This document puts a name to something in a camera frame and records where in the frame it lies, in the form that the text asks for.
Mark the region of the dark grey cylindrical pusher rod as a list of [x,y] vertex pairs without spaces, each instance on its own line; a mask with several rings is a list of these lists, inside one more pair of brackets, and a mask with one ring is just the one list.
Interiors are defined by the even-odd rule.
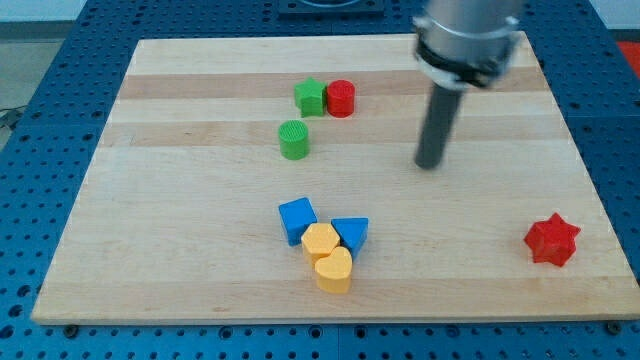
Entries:
[[463,90],[433,85],[414,157],[418,167],[432,170],[440,165],[463,95]]

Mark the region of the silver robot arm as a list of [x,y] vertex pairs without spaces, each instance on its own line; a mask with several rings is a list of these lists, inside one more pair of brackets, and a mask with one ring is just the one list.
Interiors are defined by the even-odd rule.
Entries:
[[420,168],[441,164],[467,89],[508,72],[523,8],[522,0],[429,0],[413,19],[415,58],[433,82],[414,157]]

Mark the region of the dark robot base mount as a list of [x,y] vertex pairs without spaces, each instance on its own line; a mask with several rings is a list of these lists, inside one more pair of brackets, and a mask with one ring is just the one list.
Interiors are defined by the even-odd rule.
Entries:
[[308,16],[381,15],[384,0],[277,0],[281,18]]

